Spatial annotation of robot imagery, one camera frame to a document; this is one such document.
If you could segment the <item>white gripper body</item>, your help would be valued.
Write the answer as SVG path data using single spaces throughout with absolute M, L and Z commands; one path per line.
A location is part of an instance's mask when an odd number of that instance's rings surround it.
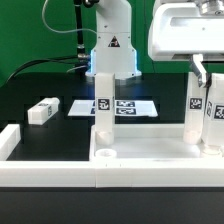
M 224 61 L 224 1 L 156 1 L 148 33 L 154 61 Z

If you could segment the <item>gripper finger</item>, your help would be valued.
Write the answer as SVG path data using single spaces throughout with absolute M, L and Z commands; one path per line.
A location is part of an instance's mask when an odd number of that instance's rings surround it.
M 204 68 L 202 62 L 202 54 L 193 54 L 190 59 L 190 67 L 198 79 L 198 86 L 200 88 L 206 88 L 209 81 L 209 74 Z

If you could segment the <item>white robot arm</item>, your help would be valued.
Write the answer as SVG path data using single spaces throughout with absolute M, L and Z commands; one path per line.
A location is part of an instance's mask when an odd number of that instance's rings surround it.
M 120 80 L 139 76 L 131 43 L 132 9 L 127 0 L 87 0 L 96 6 L 97 42 L 90 76 L 114 73 Z M 204 87 L 205 62 L 224 61 L 224 0 L 155 0 L 148 33 L 154 61 L 189 61 Z

